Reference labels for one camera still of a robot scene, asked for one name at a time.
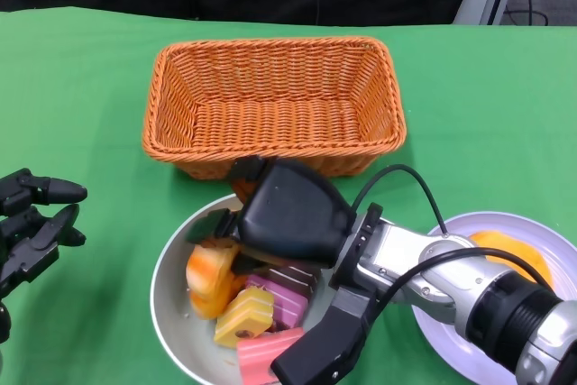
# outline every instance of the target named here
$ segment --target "robotic finger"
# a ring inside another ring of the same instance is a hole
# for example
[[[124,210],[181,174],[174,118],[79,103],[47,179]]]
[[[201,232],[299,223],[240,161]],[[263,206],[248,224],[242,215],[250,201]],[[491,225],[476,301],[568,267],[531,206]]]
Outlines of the robotic finger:
[[[0,179],[0,301],[22,282],[31,282],[59,257],[59,245],[80,246],[86,237],[73,227],[87,190],[63,179],[33,176],[21,169]],[[32,204],[70,204],[54,217]],[[0,302],[0,343],[10,335],[8,310]]]

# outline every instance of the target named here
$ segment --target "green table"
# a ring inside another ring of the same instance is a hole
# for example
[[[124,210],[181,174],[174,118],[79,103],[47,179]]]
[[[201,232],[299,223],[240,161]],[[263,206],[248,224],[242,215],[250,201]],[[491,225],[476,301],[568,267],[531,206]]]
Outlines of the green table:
[[[329,34],[373,35],[389,46],[408,120],[401,151],[335,181],[347,199],[377,169],[405,162],[426,178],[445,217],[508,211],[577,240],[575,29],[339,29],[78,9],[1,14],[0,174],[29,167],[89,191],[77,222],[87,244],[61,248],[57,263],[5,300],[14,323],[2,346],[3,385],[191,382],[154,334],[151,274],[180,223],[229,189],[143,153],[152,62],[176,41]],[[383,181],[371,199],[400,224],[435,225],[407,176]],[[393,306],[343,383],[468,382],[428,345],[410,309]]]

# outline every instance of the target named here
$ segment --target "white plate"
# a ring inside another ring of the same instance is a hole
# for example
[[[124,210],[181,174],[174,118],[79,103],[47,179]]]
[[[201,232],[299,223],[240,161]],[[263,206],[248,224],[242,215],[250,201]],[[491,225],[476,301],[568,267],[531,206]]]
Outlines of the white plate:
[[[557,232],[523,216],[501,212],[473,212],[446,221],[453,234],[470,236],[484,230],[498,230],[537,248],[553,275],[559,298],[577,298],[577,248]],[[440,234],[437,226],[429,234]],[[481,349],[466,342],[451,325],[440,324],[417,307],[417,323],[426,340],[451,367],[480,385],[516,385],[515,376]]]

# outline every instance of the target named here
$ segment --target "wicker basket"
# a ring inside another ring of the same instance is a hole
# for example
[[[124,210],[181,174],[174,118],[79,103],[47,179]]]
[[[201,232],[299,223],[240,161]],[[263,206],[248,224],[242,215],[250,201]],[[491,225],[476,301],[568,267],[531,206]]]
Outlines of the wicker basket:
[[[407,136],[387,48],[363,37],[196,41],[156,59],[142,146],[197,179],[248,155],[354,175]]]

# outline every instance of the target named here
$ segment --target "pink toy food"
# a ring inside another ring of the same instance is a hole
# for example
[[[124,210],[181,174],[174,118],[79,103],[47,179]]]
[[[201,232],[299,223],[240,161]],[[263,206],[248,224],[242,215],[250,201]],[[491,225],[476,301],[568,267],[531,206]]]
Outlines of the pink toy food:
[[[236,348],[243,385],[263,385],[278,381],[270,365],[304,333],[303,328],[293,328],[239,342]]]
[[[308,300],[305,297],[256,274],[247,279],[246,286],[264,289],[274,296],[275,330],[300,326],[308,307]]]

